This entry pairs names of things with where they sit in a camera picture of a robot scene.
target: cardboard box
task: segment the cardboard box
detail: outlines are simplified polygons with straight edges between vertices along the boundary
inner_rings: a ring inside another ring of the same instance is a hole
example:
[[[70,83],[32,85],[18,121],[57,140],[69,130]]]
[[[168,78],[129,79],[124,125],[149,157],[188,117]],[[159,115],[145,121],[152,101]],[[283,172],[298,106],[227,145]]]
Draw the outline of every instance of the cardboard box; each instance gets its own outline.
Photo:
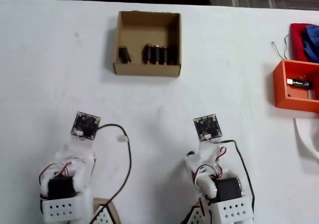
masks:
[[[143,75],[178,77],[181,70],[181,21],[179,13],[121,11],[117,25],[114,72],[117,75]],[[144,64],[143,49],[146,44],[177,45],[175,65]],[[132,62],[123,64],[119,47],[126,46]]]
[[[311,91],[287,84],[287,79],[311,82]],[[274,70],[276,107],[319,112],[319,64],[311,62],[282,60]]]

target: white table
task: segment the white table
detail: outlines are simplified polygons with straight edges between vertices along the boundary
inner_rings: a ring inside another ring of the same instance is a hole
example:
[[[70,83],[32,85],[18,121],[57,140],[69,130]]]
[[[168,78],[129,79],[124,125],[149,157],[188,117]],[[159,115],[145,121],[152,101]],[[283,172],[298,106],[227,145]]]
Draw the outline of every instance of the white table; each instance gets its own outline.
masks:
[[[182,14],[179,78],[116,76],[118,11]],[[114,203],[124,224],[180,223],[196,199],[183,157],[198,148],[192,119],[216,113],[242,151],[257,224],[317,223],[319,164],[298,146],[293,117],[273,106],[272,70],[291,22],[317,11],[110,2],[0,0],[0,222],[41,223],[38,173],[69,141],[77,111],[127,130],[132,173]],[[120,131],[95,140],[95,196],[127,171]]]

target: perforated plate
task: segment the perforated plate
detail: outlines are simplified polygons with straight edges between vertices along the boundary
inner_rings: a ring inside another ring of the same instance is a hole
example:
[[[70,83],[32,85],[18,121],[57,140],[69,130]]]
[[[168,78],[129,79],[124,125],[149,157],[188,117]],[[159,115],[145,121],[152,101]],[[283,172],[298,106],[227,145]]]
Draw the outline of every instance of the perforated plate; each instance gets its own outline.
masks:
[[[212,204],[215,224],[227,224],[253,218],[249,197],[231,199]]]
[[[77,220],[82,218],[82,196],[43,201],[43,215],[46,223]]]
[[[187,224],[203,224],[203,214],[200,208],[194,208],[190,217],[188,219]]]
[[[100,206],[96,213],[103,208],[102,206]],[[107,208],[103,208],[103,211],[99,214],[99,216],[97,217],[97,219],[93,222],[93,224],[115,224],[113,218],[111,217],[111,214],[109,212],[109,210]]]

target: usb flash drive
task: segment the usb flash drive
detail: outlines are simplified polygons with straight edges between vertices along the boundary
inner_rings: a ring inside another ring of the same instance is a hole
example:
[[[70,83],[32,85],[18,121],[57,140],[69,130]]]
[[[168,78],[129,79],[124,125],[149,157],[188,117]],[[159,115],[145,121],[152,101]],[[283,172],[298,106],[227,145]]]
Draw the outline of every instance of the usb flash drive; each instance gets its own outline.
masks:
[[[307,90],[310,90],[312,88],[311,82],[297,79],[287,79],[287,84],[292,85],[294,87],[304,88]]]

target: orange box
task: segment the orange box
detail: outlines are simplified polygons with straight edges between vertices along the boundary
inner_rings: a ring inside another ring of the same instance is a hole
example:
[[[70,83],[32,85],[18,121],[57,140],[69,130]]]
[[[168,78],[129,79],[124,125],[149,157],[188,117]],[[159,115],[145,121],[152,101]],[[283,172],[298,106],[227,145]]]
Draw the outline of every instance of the orange box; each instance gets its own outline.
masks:
[[[307,89],[287,84],[287,79],[311,82],[315,97]],[[274,69],[275,104],[278,108],[319,113],[319,64],[282,60]]]

